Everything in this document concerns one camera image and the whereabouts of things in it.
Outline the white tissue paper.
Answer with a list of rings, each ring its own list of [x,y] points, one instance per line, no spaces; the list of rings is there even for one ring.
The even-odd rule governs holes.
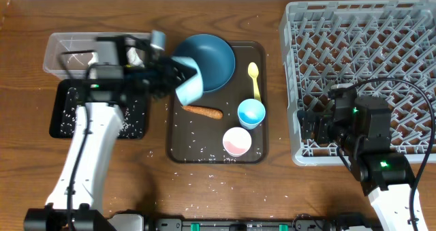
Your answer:
[[[144,67],[144,62],[140,58],[140,56],[138,55],[138,53],[137,53],[135,48],[130,48],[127,51],[127,60],[128,60],[128,63],[130,65],[132,65],[132,66]],[[92,58],[88,62],[88,65],[92,65],[92,64],[97,63],[97,62],[98,62],[98,54],[96,52],[93,52],[92,53]]]

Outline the light blue rice bowl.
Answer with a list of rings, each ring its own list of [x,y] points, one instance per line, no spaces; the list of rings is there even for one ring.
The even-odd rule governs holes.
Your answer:
[[[204,83],[200,68],[191,57],[172,57],[172,60],[182,65],[185,80],[176,88],[176,96],[183,106],[199,100],[204,92]]]

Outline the dark blue plate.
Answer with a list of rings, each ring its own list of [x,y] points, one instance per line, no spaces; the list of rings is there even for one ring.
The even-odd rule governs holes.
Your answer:
[[[205,93],[224,87],[236,69],[234,51],[225,40],[216,35],[192,35],[176,47],[173,55],[190,57],[197,63]]]

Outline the light blue cup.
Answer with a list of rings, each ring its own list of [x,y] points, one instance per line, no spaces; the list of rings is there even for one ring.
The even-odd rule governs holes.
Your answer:
[[[237,115],[242,127],[254,129],[264,120],[266,109],[262,102],[256,99],[246,99],[239,104]]]

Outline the pink white cup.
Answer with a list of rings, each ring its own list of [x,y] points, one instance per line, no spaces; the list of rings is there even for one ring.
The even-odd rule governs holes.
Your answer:
[[[233,127],[225,132],[222,139],[224,149],[232,157],[240,157],[251,148],[251,135],[242,127]]]

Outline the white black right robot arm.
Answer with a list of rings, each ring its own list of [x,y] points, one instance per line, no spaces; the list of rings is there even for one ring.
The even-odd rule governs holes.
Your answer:
[[[297,110],[300,137],[318,144],[336,143],[336,152],[354,178],[384,230],[426,230],[418,197],[418,183],[429,160],[425,153],[418,172],[391,148],[392,111],[382,97],[359,95],[364,85],[334,85],[329,96],[332,112]]]

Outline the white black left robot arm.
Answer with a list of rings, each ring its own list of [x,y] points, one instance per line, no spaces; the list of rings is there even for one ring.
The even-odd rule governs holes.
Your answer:
[[[81,102],[67,159],[44,208],[29,209],[25,230],[144,229],[144,218],[106,219],[102,198],[108,165],[123,126],[121,105],[137,97],[183,91],[200,76],[189,57],[163,57],[155,41],[130,34],[95,39],[97,62],[80,80]]]

